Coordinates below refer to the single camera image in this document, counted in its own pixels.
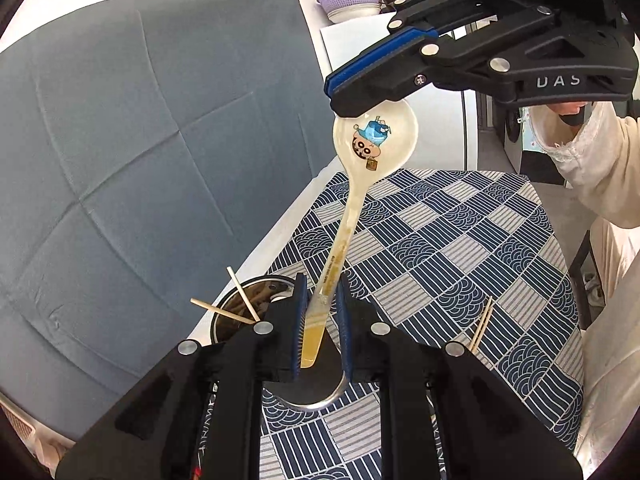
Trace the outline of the operator hand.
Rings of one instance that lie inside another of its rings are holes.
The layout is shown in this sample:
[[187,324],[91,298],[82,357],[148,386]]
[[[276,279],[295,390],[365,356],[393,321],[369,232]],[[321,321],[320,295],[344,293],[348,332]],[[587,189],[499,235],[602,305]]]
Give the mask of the operator hand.
[[580,114],[586,105],[587,102],[567,102],[548,104],[547,107],[559,116],[574,116]]

